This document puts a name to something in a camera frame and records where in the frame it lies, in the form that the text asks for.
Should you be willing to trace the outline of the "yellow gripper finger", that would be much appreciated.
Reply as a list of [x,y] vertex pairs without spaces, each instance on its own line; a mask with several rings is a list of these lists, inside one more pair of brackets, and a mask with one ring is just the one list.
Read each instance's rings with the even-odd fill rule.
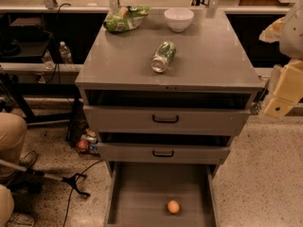
[[280,31],[283,25],[285,17],[281,17],[274,22],[272,22],[269,26],[267,26],[259,35],[258,39],[265,43],[274,43],[278,42],[280,39]]
[[263,114],[282,118],[303,98],[303,61],[290,60],[272,79],[276,80],[276,85]]

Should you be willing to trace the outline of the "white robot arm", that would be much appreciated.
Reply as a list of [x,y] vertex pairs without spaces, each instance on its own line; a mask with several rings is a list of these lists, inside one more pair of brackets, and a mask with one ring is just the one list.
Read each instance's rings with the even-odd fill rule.
[[273,71],[272,88],[262,106],[264,115],[282,118],[303,98],[303,0],[297,0],[258,38],[266,43],[279,42],[279,51],[290,58],[286,65]]

